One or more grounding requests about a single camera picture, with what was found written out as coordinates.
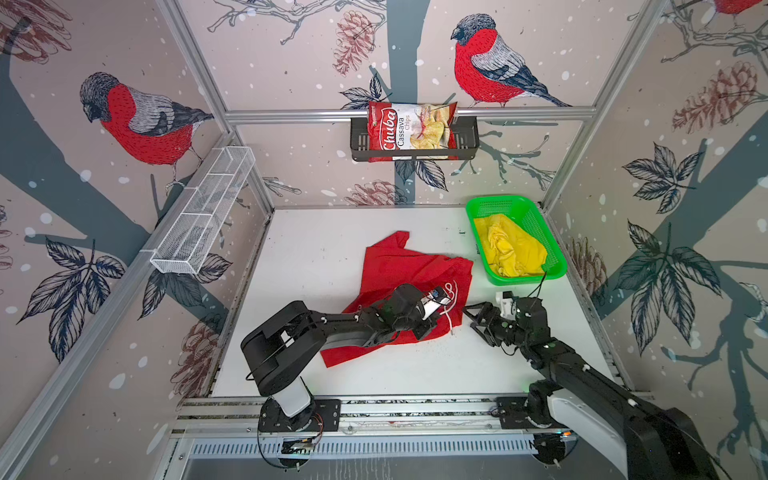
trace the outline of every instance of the yellow cloth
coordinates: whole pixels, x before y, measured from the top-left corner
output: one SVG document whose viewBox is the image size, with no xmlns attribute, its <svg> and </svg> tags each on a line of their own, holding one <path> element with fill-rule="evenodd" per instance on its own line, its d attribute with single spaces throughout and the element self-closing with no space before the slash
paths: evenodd
<svg viewBox="0 0 768 480">
<path fill-rule="evenodd" d="M 475 218 L 475 228 L 491 270 L 499 276 L 541 275 L 547 249 L 506 215 Z"/>
</svg>

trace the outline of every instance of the green basket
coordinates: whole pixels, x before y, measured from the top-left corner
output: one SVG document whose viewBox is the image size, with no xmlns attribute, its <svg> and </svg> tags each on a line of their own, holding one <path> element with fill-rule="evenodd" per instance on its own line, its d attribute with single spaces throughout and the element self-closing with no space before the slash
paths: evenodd
<svg viewBox="0 0 768 480">
<path fill-rule="evenodd" d="M 552 236 L 552 232 L 549 231 L 547 223 L 538 207 L 536 207 L 536 204 L 528 198 L 520 197 L 519 195 L 478 197 L 473 198 L 467 203 L 467 215 L 469 216 L 469 223 L 472 225 L 472 232 L 475 233 L 475 241 L 477 242 L 478 250 L 480 250 L 480 257 L 482 257 L 485 272 L 488 274 L 488 279 L 491 283 L 494 285 L 539 283 L 542 277 L 542 275 L 536 275 L 510 278 L 496 275 L 491 271 L 491 267 L 488 266 L 488 261 L 485 259 L 485 252 L 483 252 L 482 245 L 480 244 L 480 236 L 475 228 L 475 218 L 490 217 L 496 214 L 504 214 L 511 218 L 523 230 L 544 245 L 544 248 L 547 249 L 547 261 L 542 269 L 547 273 L 547 280 L 553 280 L 565 275 L 565 272 L 568 270 L 568 264 L 565 262 L 563 252 L 560 250 L 558 242 Z"/>
</svg>

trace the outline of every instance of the table surface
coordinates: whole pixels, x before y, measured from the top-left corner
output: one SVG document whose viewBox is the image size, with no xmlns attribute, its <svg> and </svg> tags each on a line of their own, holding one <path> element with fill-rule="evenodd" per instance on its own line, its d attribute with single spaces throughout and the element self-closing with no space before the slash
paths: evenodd
<svg viewBox="0 0 768 480">
<path fill-rule="evenodd" d="M 406 248 L 475 262 L 468 304 L 494 301 L 499 290 L 528 295 L 536 285 L 499 287 L 488 281 L 463 208 L 278 210 L 214 385 L 213 396 L 258 396 L 240 342 L 293 300 L 338 313 L 357 297 L 365 248 L 397 230 L 410 232 Z M 566 277 L 546 280 L 540 297 L 552 335 L 611 378 L 587 319 Z M 302 378 L 315 395 L 419 395 L 527 392 L 541 379 L 522 355 L 491 348 L 464 317 L 453 334 L 391 345 L 330 369 L 316 355 Z"/>
</svg>

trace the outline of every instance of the bag of chips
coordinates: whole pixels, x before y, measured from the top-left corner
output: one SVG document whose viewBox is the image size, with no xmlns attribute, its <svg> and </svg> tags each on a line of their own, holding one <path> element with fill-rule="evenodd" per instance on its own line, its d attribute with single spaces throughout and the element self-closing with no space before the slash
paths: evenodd
<svg viewBox="0 0 768 480">
<path fill-rule="evenodd" d="M 456 148 L 451 134 L 456 103 L 449 105 L 390 104 L 370 102 L 368 135 L 370 150 L 395 153 L 398 150 L 440 150 Z M 376 157 L 370 161 L 411 160 L 408 157 Z M 447 160 L 445 155 L 417 158 Z"/>
</svg>

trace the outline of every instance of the white wire basket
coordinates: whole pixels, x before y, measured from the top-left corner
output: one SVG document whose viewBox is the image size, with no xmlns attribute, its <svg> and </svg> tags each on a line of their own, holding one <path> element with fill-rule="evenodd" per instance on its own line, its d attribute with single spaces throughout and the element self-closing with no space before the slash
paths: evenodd
<svg viewBox="0 0 768 480">
<path fill-rule="evenodd" d="M 162 273 L 200 272 L 256 159 L 249 147 L 224 147 L 151 262 Z"/>
</svg>

